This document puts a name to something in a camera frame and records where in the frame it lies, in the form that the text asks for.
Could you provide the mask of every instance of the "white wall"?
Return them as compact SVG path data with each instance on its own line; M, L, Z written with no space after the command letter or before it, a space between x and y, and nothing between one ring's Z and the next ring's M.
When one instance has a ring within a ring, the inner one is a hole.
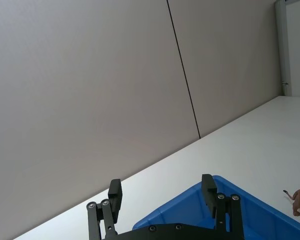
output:
M201 136L281 93L275 0L170 0Z
M0 240L197 139L165 1L0 0Z
M286 26L291 94L300 97L300 0L286 5Z

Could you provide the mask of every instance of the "black line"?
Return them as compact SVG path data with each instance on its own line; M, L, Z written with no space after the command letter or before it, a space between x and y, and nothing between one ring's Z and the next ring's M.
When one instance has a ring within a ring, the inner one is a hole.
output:
M196 129L198 131L198 135L199 135L199 139L200 139L201 137L200 137L200 131L199 131L199 127L198 127L198 121L197 121L197 117L196 117L196 113L195 113L194 104L192 102L192 97L191 97L191 94L190 94L190 89L189 89L189 84L188 84L187 75L186 75L186 71L185 71L184 61L182 60L182 57L181 57L180 47L179 47L179 43L178 43L178 39L177 39L177 34L176 34L176 29L175 29L175 24L174 24L174 21L172 19L172 15L171 15L169 0L166 0L166 4L168 5L170 19L171 19L172 28L173 28L173 32L174 32L174 37L175 37L175 41L176 41L176 46L178 47L179 56L180 56L180 60L181 60L181 65L182 65L183 74L184 74L184 79L185 79L185 82L186 82L186 87L188 88L188 93L189 93L190 102L191 102L191 106L192 106L192 111L193 111L193 116L194 116L194 120L195 120L195 125L196 125Z

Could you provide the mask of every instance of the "brown toy animal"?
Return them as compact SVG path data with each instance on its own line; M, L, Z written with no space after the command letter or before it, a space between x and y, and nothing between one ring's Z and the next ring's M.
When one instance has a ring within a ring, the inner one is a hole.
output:
M295 191L293 196L291 196L286 190L283 190L283 192L287 194L291 200L294 200L294 203L292 204L293 215L300 216L300 212L298 212L298 209L300 209L300 189Z

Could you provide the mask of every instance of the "white tabletop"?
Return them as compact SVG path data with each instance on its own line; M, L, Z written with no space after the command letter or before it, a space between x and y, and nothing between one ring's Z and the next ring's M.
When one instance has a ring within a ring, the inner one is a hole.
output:
M151 211L200 182L205 173L226 178L300 222L282 191L293 194L300 189L300 98L277 97L122 181L117 232L130 231ZM100 202L107 192L16 239L89 240L86 204Z

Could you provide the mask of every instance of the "blue container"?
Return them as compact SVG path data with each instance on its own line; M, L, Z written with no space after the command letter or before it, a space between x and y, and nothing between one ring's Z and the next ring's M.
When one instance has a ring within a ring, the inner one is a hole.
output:
M213 176L217 191L227 196L241 196L241 212L246 240L300 240L300 223L265 204L220 176ZM149 225L182 223L213 229L211 218L201 192L201 182L157 208L133 229Z

